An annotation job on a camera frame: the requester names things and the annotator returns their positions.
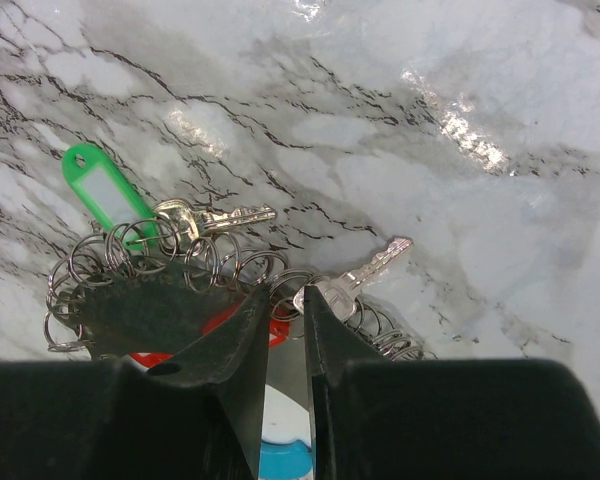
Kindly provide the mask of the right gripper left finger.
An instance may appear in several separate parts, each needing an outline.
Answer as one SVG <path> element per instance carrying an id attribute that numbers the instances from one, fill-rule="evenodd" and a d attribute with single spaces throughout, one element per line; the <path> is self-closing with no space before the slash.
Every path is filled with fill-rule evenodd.
<path id="1" fill-rule="evenodd" d="M 170 360 L 0 362 L 0 479 L 254 479 L 263 290 Z"/>

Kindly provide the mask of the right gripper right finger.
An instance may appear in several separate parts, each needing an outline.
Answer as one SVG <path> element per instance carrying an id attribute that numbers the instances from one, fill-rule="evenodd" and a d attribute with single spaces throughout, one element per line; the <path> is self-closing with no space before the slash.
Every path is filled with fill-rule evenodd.
<path id="1" fill-rule="evenodd" d="M 600 479 L 600 421 L 549 360 L 391 361 L 304 301 L 318 479 Z"/>

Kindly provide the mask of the blue key tag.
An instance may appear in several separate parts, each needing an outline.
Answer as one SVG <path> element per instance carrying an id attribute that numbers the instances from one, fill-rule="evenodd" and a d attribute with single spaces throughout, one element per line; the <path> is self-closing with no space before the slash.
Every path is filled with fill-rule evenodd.
<path id="1" fill-rule="evenodd" d="M 302 479 L 312 470 L 311 450 L 301 440 L 288 444 L 261 442 L 260 479 Z"/>

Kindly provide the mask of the small red key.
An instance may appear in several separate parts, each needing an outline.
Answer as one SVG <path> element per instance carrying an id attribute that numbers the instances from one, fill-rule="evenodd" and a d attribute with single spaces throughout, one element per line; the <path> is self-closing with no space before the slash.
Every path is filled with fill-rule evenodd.
<path id="1" fill-rule="evenodd" d="M 327 306 L 340 321 L 350 319 L 357 311 L 356 300 L 363 286 L 379 276 L 401 254 L 413 248 L 409 237 L 395 237 L 384 250 L 378 251 L 364 265 L 340 275 L 310 274 L 309 279 L 290 297 L 290 305 L 299 313 L 305 312 L 305 289 L 316 287 Z"/>

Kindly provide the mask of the grey curved keyring holder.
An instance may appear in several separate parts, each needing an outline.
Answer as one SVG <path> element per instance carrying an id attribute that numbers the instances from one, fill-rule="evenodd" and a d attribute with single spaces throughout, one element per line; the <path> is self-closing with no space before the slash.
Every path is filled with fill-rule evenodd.
<path id="1" fill-rule="evenodd" d="M 310 274 L 321 273 L 294 268 L 281 253 L 244 246 L 229 232 L 202 236 L 181 250 L 167 221 L 155 222 L 155 247 L 131 250 L 113 232 L 99 232 L 56 263 L 43 323 L 51 352 L 164 358 L 219 327 L 259 289 L 268 298 L 270 345 L 302 337 L 303 314 L 289 300 Z M 356 304 L 356 313 L 339 321 L 380 355 L 425 358 L 422 341 L 363 289 Z"/>

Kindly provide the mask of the silver key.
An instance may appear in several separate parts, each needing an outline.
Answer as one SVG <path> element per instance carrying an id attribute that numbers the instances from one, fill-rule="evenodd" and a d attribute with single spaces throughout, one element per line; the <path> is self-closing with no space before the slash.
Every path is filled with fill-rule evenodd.
<path id="1" fill-rule="evenodd" d="M 202 237 L 216 232 L 225 232 L 256 223 L 272 221 L 277 211 L 268 205 L 258 207 L 239 206 L 229 212 L 211 208 L 194 207 L 190 202 L 174 198 L 156 204 L 153 213 L 167 221 L 175 231 L 175 240 L 181 250 Z"/>

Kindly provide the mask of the green key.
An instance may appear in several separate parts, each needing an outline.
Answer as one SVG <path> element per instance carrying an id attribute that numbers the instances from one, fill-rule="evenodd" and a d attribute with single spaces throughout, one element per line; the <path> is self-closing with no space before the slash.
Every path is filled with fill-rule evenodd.
<path id="1" fill-rule="evenodd" d="M 153 212 L 103 150 L 85 143 L 71 146 L 62 157 L 62 173 L 105 232 L 131 250 L 156 246 Z"/>

